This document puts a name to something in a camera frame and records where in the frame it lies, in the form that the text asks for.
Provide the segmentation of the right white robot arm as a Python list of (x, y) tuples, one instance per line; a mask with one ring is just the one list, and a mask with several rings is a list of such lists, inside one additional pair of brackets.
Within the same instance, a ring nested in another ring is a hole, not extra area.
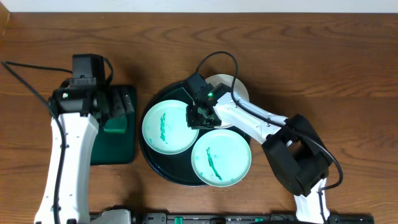
[(320, 140), (308, 119), (270, 113), (237, 92), (197, 94), (187, 106), (192, 129), (232, 125), (261, 144), (269, 165), (286, 190), (294, 195), (296, 217), (301, 222), (326, 223), (330, 211), (325, 191), (329, 167), (338, 161)]

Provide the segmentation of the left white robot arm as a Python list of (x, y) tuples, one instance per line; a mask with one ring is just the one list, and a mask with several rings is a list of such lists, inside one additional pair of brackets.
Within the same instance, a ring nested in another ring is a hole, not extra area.
[(52, 153), (45, 193), (35, 223), (55, 223), (53, 200), (59, 162), (63, 162), (58, 193), (59, 223), (132, 223), (133, 212), (114, 206), (98, 217), (90, 216), (88, 182), (90, 167), (128, 164), (135, 155), (136, 89), (115, 87), (115, 97), (127, 114), (99, 124), (92, 115), (61, 114), (52, 120)]

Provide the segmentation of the green sponge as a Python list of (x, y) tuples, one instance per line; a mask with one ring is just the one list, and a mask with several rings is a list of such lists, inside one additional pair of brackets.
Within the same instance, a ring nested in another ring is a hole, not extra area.
[(104, 132), (111, 134), (124, 134), (127, 130), (126, 116), (119, 116), (107, 120), (103, 127)]

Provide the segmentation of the white plate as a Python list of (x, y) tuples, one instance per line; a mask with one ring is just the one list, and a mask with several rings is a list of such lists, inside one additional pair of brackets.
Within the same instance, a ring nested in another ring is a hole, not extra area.
[[(232, 75), (227, 75), (227, 74), (216, 74), (212, 75), (208, 78), (205, 78), (205, 81), (209, 84), (212, 84), (214, 87), (217, 86), (219, 83), (224, 83), (225, 85), (231, 86), (232, 81), (233, 81), (233, 76)], [(245, 99), (246, 101), (249, 101), (249, 93), (247, 88), (244, 86), (243, 82), (241, 82), (239, 79), (236, 80), (235, 85), (234, 85), (234, 90), (238, 92), (238, 94)], [(216, 127), (216, 129), (226, 129), (232, 127), (231, 124), (225, 123), (224, 121), (221, 123), (221, 126)]]

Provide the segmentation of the pale green plate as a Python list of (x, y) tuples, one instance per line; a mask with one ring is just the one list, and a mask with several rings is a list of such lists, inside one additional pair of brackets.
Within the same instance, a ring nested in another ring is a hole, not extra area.
[(216, 129), (204, 134), (195, 143), (191, 163), (204, 183), (229, 187), (244, 179), (251, 166), (251, 149), (237, 132)]
[(188, 127), (187, 104), (165, 100), (152, 106), (142, 122), (142, 135), (155, 152), (174, 155), (186, 151), (197, 140), (199, 130)]

